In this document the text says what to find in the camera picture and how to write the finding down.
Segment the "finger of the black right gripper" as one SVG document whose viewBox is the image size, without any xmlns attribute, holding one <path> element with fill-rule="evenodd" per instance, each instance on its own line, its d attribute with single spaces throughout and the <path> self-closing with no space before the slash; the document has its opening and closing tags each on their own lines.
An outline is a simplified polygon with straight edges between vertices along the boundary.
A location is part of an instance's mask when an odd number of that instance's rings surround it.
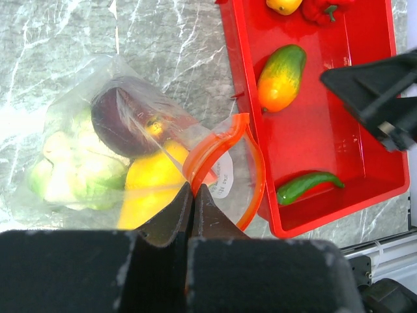
<svg viewBox="0 0 417 313">
<path fill-rule="evenodd" d="M 416 83 L 415 49 L 326 70 L 320 81 L 387 151 L 407 151 L 416 144 L 416 97 L 401 97 Z"/>
</svg>

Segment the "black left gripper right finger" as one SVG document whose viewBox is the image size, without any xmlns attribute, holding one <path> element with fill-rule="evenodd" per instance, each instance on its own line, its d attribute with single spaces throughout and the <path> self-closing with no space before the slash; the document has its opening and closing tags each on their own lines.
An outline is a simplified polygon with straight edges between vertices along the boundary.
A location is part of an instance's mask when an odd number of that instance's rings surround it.
<svg viewBox="0 0 417 313">
<path fill-rule="evenodd" d="M 188 241 L 187 312 L 364 312 L 351 266 L 329 241 L 221 236 L 203 185 Z"/>
</svg>

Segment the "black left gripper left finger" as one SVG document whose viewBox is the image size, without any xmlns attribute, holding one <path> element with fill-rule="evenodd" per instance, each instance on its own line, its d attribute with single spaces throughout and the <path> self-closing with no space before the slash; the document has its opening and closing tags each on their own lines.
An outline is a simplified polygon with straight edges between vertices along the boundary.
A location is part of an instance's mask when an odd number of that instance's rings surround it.
<svg viewBox="0 0 417 313">
<path fill-rule="evenodd" d="M 1 234 L 2 312 L 184 312 L 189 184 L 132 231 Z"/>
</svg>

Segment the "yellow mango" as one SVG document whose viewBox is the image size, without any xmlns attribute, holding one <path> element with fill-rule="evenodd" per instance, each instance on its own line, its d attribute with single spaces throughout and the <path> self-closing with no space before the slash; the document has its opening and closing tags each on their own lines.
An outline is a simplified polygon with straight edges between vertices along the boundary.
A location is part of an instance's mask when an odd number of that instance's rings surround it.
<svg viewBox="0 0 417 313">
<path fill-rule="evenodd" d="M 169 205 L 186 179 L 174 160 L 183 164 L 188 150 L 177 142 L 167 142 L 164 150 L 141 156 L 130 166 L 118 229 L 133 230 Z"/>
</svg>

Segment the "red bell pepper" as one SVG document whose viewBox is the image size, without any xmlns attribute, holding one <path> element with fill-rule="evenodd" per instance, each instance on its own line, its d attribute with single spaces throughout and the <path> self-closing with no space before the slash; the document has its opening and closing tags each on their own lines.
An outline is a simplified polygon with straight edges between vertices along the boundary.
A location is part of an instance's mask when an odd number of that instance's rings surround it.
<svg viewBox="0 0 417 313">
<path fill-rule="evenodd" d="M 303 0 L 301 12 L 309 22 L 328 25 L 342 17 L 355 2 L 355 0 Z"/>
</svg>

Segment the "green orange mango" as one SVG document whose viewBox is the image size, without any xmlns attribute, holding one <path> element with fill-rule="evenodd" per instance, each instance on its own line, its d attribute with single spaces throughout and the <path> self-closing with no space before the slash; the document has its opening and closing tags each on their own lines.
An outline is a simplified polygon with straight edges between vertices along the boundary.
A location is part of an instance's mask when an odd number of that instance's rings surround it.
<svg viewBox="0 0 417 313">
<path fill-rule="evenodd" d="M 277 113 L 298 96 L 307 54 L 296 44 L 278 48 L 270 55 L 257 82 L 261 109 Z"/>
</svg>

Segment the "white cauliflower with leaves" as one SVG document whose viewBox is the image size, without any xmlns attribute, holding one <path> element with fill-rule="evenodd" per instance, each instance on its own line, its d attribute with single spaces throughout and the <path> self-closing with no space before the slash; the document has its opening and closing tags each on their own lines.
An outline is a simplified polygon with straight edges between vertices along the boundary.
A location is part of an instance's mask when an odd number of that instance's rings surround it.
<svg viewBox="0 0 417 313">
<path fill-rule="evenodd" d="M 28 187 L 42 200 L 69 209 L 111 209 L 124 190 L 130 163 L 98 137 L 87 108 L 72 118 L 67 130 L 46 139 Z"/>
</svg>

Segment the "clear zip top bag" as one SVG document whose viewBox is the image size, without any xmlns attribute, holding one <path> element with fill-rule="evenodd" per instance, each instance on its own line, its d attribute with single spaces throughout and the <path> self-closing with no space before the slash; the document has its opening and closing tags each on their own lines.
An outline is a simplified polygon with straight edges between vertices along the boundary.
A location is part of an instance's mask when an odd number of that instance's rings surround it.
<svg viewBox="0 0 417 313">
<path fill-rule="evenodd" d="M 206 186 L 240 230 L 261 204 L 265 163 L 249 114 L 207 128 L 118 55 L 86 60 L 41 125 L 7 198 L 27 228 L 132 230 L 185 184 Z"/>
</svg>

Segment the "dark red apple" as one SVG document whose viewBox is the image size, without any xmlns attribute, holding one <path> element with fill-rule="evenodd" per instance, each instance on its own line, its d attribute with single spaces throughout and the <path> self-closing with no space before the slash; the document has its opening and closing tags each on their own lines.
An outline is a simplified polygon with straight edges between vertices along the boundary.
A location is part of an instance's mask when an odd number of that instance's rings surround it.
<svg viewBox="0 0 417 313">
<path fill-rule="evenodd" d="M 149 155 L 174 138 L 175 103 L 134 76 L 110 80 L 94 97 L 94 131 L 112 151 L 127 158 Z"/>
</svg>

